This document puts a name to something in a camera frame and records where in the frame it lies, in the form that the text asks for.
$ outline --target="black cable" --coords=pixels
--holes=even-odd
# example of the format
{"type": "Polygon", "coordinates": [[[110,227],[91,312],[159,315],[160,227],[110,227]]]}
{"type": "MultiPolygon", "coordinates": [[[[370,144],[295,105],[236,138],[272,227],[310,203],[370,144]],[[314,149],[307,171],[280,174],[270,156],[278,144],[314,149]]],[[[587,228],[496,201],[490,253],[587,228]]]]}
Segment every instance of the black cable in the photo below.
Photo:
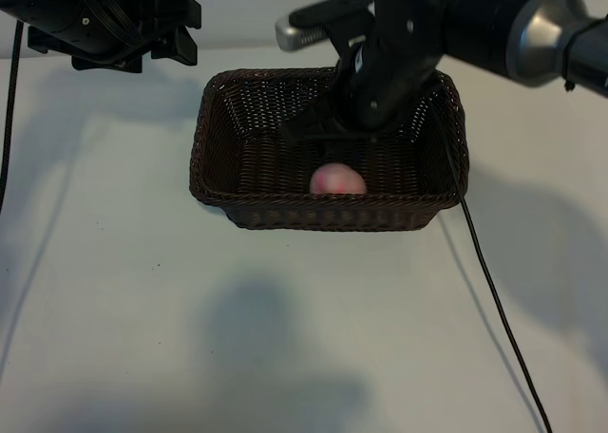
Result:
{"type": "Polygon", "coordinates": [[[2,149],[2,171],[0,171],[0,213],[4,203],[4,194],[7,191],[9,177],[10,138],[12,136],[12,115],[15,109],[15,96],[17,93],[17,74],[19,72],[19,57],[21,55],[21,39],[23,37],[23,22],[18,21],[15,26],[15,40],[12,45],[12,59],[10,60],[9,98],[7,101],[7,119],[4,126],[4,147],[2,149]]]}
{"type": "Polygon", "coordinates": [[[517,344],[517,340],[515,339],[515,335],[513,335],[513,330],[511,330],[511,326],[509,325],[509,321],[506,319],[506,314],[504,313],[503,303],[501,302],[501,298],[498,295],[498,291],[496,290],[496,286],[494,285],[494,280],[492,279],[492,274],[490,270],[487,268],[487,264],[485,263],[484,253],[482,252],[482,245],[479,242],[479,238],[477,237],[477,231],[475,231],[475,225],[473,224],[473,219],[471,217],[471,213],[468,210],[468,205],[466,205],[465,196],[460,189],[460,184],[458,181],[458,173],[456,172],[456,167],[454,166],[454,159],[451,154],[451,147],[449,145],[449,141],[447,139],[447,134],[443,130],[443,125],[441,124],[439,117],[436,115],[435,111],[431,108],[430,114],[435,120],[435,124],[441,133],[441,137],[444,143],[444,147],[446,149],[447,155],[447,163],[449,165],[449,169],[451,170],[452,176],[454,178],[454,186],[456,188],[456,193],[458,195],[458,199],[460,200],[461,205],[463,206],[463,211],[465,212],[466,224],[468,225],[468,230],[471,233],[471,238],[473,239],[473,246],[475,246],[475,252],[477,253],[477,258],[479,259],[479,263],[482,266],[482,270],[484,271],[485,279],[487,280],[487,285],[492,292],[492,297],[494,298],[494,303],[496,303],[496,308],[498,309],[498,314],[501,316],[501,321],[503,322],[504,331],[506,332],[506,336],[509,339],[509,343],[511,343],[511,347],[515,352],[515,356],[517,357],[517,361],[522,368],[523,377],[528,384],[528,388],[530,389],[530,393],[532,394],[532,398],[534,399],[534,403],[536,404],[537,409],[539,410],[542,423],[544,424],[544,428],[546,433],[553,433],[553,429],[551,428],[551,423],[549,422],[549,418],[544,411],[544,407],[542,406],[541,398],[534,387],[534,382],[532,381],[532,376],[530,376],[530,372],[528,371],[528,367],[525,364],[525,360],[523,359],[522,352],[520,351],[520,347],[517,344]]]}

